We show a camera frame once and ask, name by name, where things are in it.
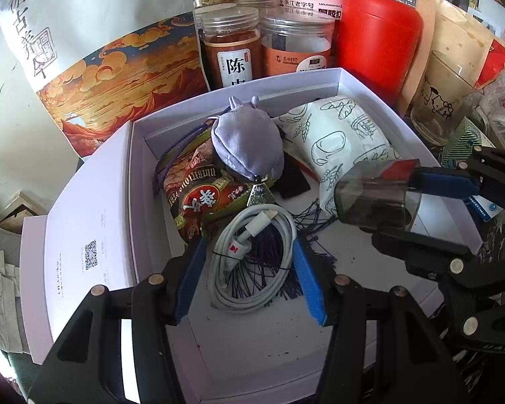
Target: paper bag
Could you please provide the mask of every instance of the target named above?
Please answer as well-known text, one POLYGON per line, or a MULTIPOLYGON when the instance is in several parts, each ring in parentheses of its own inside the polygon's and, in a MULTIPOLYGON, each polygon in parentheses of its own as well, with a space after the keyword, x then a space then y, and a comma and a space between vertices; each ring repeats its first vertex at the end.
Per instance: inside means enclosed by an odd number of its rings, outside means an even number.
POLYGON ((207 91, 192 10, 193 0, 0 0, 0 26, 83 157, 126 121, 207 91))
POLYGON ((408 75, 402 85, 399 99, 396 102, 395 110, 401 117, 406 115, 411 99, 419 87, 425 68, 427 67, 432 37, 434 36, 434 25, 436 21, 436 0, 417 0, 415 7, 423 19, 423 29, 421 31, 419 45, 413 56, 408 75))
POLYGON ((481 74, 494 35, 473 16, 445 0, 436 0, 436 25, 431 49, 474 85, 481 74))

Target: brown paper bag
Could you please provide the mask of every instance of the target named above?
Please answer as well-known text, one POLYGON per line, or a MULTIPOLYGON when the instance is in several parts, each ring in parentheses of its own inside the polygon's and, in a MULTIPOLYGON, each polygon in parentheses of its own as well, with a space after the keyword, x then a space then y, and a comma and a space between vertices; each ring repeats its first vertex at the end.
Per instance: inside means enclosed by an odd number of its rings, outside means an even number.
POLYGON ((432 50, 445 55, 446 64, 470 85, 481 74, 494 35, 473 16, 445 0, 436 0, 432 50))
POLYGON ((417 0, 415 7, 423 19, 423 29, 419 39, 419 45, 413 56, 408 75, 402 85, 399 99, 396 102, 395 110, 401 117, 406 115, 411 99, 419 87, 425 68, 427 67, 432 37, 434 36, 434 25, 436 21, 436 0, 417 0))

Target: packaged food bag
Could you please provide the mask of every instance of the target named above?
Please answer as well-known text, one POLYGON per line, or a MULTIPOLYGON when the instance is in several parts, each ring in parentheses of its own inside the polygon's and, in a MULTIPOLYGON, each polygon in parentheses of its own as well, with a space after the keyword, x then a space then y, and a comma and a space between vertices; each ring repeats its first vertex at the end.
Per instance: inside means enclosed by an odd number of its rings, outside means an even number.
MULTIPOLYGON (((163 159, 160 173, 172 157, 163 159)), ((274 181, 268 179, 268 187, 274 181)), ((200 233, 218 234, 235 214, 246 207, 251 182, 239 181, 221 161, 211 141, 211 127, 189 143, 174 161, 163 190, 181 238, 188 243, 200 233)))
POLYGON ((30 85, 81 156, 123 123, 207 91, 193 0, 0 0, 30 85))
POLYGON ((493 33, 472 15, 448 1, 436 0, 431 49, 443 53, 464 80, 477 81, 493 41, 493 33))
POLYGON ((320 208, 337 215, 334 189, 361 161, 399 159, 389 140, 353 99, 335 96, 290 110, 273 121, 320 182, 320 208))
MULTIPOLYGON (((442 167, 456 168, 473 152, 474 146, 494 147, 492 142, 468 118, 464 117, 443 147, 442 167)), ((481 196, 471 196, 465 200, 466 206, 473 208, 487 222, 498 215, 503 208, 481 196)))

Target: white wall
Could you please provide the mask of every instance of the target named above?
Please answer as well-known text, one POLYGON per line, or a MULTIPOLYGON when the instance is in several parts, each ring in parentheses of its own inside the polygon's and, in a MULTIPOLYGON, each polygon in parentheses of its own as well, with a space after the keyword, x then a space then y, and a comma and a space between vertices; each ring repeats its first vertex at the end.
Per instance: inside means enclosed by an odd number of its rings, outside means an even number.
POLYGON ((0 211, 19 191, 49 210, 77 161, 0 30, 0 211))

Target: product label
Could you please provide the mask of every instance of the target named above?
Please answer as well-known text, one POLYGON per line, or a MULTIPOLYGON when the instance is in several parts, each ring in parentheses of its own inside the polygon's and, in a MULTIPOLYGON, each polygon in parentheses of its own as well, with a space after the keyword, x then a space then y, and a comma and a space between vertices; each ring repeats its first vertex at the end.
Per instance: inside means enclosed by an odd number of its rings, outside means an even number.
POLYGON ((320 70, 327 68, 330 50, 319 53, 282 52, 262 46, 264 51, 264 76, 288 72, 320 70))
POLYGON ((253 80, 251 52, 248 48, 232 52, 218 52, 217 60, 224 87, 253 80))
POLYGON ((336 20, 340 19, 342 13, 342 0, 279 0, 279 5, 317 10, 336 20))

